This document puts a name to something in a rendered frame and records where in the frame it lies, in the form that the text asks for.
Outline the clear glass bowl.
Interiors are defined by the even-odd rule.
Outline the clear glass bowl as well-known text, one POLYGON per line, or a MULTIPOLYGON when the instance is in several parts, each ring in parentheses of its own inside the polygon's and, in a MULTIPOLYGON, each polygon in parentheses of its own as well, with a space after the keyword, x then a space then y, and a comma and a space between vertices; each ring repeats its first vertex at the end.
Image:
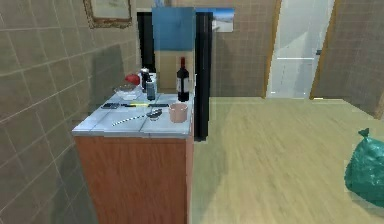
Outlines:
POLYGON ((115 87, 114 92, 123 100, 133 100, 137 97, 136 86, 133 84, 115 87))

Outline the black fridge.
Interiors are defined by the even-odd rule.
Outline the black fridge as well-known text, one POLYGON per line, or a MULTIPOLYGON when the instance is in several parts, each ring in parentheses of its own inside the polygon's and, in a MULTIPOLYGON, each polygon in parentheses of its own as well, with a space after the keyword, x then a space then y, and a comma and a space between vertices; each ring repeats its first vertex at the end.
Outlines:
MULTIPOLYGON (((213 14, 193 9, 196 14, 195 75, 189 93, 194 96, 194 138, 204 141, 208 136, 213 14)), ((139 12, 137 19, 141 66, 156 74, 152 10, 139 12)))

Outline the blue landscape wall picture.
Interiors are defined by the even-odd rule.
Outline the blue landscape wall picture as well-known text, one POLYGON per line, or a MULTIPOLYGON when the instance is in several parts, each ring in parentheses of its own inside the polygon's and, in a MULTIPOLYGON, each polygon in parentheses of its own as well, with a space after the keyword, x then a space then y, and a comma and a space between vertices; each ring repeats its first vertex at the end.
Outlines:
POLYGON ((212 28, 216 32, 231 33, 234 30, 234 8, 197 8, 197 12, 212 13, 212 28))

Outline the dark grey spray bottle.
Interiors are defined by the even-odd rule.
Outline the dark grey spray bottle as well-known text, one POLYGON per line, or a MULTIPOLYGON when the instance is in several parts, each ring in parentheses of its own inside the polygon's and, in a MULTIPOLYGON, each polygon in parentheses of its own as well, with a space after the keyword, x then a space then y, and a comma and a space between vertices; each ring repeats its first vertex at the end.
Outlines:
POLYGON ((146 81, 146 90, 147 90, 147 99, 152 101, 155 99, 155 87, 154 82, 151 78, 148 78, 146 81))

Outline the black pepper grinder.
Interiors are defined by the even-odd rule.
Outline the black pepper grinder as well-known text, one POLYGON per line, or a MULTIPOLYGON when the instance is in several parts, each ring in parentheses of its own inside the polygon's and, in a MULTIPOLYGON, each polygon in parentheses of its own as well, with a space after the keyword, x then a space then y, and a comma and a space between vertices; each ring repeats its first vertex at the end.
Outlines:
POLYGON ((149 78, 149 70, 147 68, 142 68, 140 70, 141 74, 141 86, 142 86, 142 91, 146 92, 146 83, 149 78))

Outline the white room door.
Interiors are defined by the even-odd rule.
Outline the white room door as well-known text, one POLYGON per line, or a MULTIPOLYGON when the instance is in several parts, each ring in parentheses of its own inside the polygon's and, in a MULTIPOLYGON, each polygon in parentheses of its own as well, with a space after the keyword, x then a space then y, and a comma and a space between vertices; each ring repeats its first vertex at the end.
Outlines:
POLYGON ((308 98, 335 0, 282 0, 268 98, 308 98))

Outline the pink cup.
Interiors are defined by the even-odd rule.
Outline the pink cup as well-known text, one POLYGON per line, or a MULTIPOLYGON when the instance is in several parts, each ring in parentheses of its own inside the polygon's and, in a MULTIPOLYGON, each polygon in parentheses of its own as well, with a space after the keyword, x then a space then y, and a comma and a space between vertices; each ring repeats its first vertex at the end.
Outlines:
POLYGON ((173 103, 169 106, 170 120, 173 123, 183 123, 187 120, 188 106, 185 103, 173 103))

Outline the dark red wine bottle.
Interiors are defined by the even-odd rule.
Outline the dark red wine bottle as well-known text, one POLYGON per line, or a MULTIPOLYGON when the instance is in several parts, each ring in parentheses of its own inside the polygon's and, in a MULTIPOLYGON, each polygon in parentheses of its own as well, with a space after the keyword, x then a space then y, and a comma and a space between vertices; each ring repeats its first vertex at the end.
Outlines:
POLYGON ((186 69, 185 58, 180 58, 180 69, 177 71, 176 89, 178 93, 178 100, 186 102, 189 100, 189 72, 186 69))

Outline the blue and tan panel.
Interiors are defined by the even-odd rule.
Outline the blue and tan panel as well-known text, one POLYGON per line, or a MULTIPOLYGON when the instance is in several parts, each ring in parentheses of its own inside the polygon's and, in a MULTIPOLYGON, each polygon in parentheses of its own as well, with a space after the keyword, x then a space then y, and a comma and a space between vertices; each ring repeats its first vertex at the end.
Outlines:
POLYGON ((196 14, 192 7, 156 7, 152 9, 155 67, 160 93, 176 93, 177 71, 185 58, 190 73, 189 86, 195 75, 196 14))

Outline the gold framed wall picture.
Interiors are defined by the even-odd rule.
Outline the gold framed wall picture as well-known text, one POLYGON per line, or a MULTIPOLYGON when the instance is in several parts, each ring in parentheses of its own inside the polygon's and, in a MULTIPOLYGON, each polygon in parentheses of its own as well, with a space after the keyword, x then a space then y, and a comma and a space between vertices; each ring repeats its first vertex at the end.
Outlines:
POLYGON ((132 24, 130 0, 83 0, 89 27, 125 29, 132 24))

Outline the green garbage bag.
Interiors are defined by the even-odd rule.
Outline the green garbage bag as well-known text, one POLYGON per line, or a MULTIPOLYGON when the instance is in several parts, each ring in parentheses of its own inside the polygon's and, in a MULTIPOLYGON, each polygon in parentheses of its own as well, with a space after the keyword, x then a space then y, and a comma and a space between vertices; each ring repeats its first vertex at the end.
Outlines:
POLYGON ((384 208, 384 142, 358 131, 362 140, 354 149, 344 174, 346 188, 375 206, 384 208))

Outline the orange wooden counter cabinet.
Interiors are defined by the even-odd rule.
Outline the orange wooden counter cabinet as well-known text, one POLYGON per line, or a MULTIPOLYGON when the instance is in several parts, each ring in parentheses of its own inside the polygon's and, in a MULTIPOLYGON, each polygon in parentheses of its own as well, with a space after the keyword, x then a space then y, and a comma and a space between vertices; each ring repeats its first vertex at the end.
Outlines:
MULTIPOLYGON (((158 93, 157 104, 177 102, 158 93)), ((145 96, 105 103, 147 104, 145 96)), ((187 120, 173 123, 169 107, 156 119, 113 123, 151 112, 151 107, 102 109, 72 130, 98 224, 191 224, 194 101, 187 120)))

